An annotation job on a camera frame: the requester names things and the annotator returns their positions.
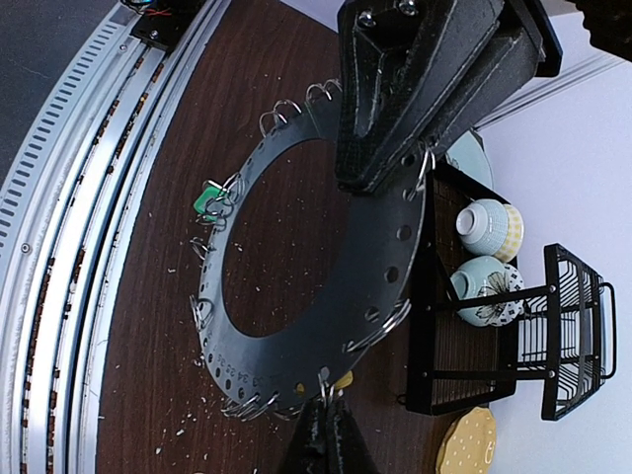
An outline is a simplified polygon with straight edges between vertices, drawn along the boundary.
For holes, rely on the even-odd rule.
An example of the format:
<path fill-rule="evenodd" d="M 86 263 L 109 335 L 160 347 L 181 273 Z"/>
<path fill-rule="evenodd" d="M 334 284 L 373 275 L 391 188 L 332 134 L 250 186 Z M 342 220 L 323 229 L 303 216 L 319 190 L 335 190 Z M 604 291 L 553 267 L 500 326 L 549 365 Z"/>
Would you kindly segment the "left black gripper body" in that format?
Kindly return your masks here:
<path fill-rule="evenodd" d="M 343 128 L 468 128 L 563 50 L 539 1 L 347 1 Z"/>

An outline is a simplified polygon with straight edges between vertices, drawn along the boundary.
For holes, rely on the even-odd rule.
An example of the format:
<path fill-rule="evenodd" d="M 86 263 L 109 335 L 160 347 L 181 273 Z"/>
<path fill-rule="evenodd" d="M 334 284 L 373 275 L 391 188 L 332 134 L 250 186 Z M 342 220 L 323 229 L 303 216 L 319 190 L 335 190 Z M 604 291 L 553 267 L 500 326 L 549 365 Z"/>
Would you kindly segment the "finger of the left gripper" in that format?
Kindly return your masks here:
<path fill-rule="evenodd" d="M 491 1 L 347 1 L 337 16 L 335 176 L 373 191 L 421 137 L 494 34 Z"/>
<path fill-rule="evenodd" d="M 365 2 L 365 191 L 411 154 L 446 151 L 537 68 L 521 1 Z"/>

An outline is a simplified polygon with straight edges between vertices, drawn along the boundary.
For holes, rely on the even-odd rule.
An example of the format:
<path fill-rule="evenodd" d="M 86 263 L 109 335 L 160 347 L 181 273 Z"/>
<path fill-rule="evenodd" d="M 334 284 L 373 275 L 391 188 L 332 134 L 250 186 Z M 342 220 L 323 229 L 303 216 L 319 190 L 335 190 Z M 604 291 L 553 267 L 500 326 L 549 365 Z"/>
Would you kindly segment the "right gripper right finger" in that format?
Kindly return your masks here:
<path fill-rule="evenodd" d="M 334 399 L 326 414 L 328 473 L 377 473 L 352 411 L 342 398 Z"/>

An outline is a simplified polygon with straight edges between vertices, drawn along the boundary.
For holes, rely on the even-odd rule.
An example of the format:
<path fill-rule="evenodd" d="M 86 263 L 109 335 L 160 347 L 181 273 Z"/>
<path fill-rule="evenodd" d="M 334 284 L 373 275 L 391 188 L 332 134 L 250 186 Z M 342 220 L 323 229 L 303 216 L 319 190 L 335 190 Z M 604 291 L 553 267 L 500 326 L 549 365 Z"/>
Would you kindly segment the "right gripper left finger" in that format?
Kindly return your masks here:
<path fill-rule="evenodd" d="M 320 399 L 307 401 L 278 468 L 279 473 L 327 473 L 326 408 Z"/>

